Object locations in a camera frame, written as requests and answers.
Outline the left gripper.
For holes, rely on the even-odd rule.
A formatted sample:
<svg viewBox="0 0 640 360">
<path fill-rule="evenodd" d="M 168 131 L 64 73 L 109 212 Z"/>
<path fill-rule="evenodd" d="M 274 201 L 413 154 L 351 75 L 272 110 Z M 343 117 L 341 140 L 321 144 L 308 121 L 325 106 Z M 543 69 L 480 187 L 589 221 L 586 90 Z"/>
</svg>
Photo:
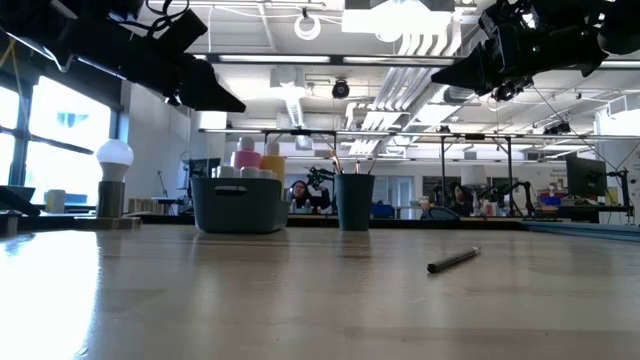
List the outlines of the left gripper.
<svg viewBox="0 0 640 360">
<path fill-rule="evenodd" d="M 104 19 L 74 22 L 74 55 L 105 72 L 196 111 L 243 113 L 246 105 L 219 84 L 208 62 L 167 50 L 159 40 L 137 35 Z"/>
</svg>

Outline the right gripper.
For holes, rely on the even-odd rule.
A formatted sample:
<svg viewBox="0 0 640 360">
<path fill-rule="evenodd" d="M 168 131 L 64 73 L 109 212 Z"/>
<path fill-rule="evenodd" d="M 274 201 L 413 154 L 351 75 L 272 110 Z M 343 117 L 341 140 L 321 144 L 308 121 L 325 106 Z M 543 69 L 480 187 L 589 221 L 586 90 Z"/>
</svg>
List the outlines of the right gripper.
<svg viewBox="0 0 640 360">
<path fill-rule="evenodd" d="M 588 16 L 583 1 L 497 1 L 479 20 L 488 39 L 431 80 L 484 95 L 508 80 L 562 67 L 588 76 L 608 57 Z"/>
</svg>

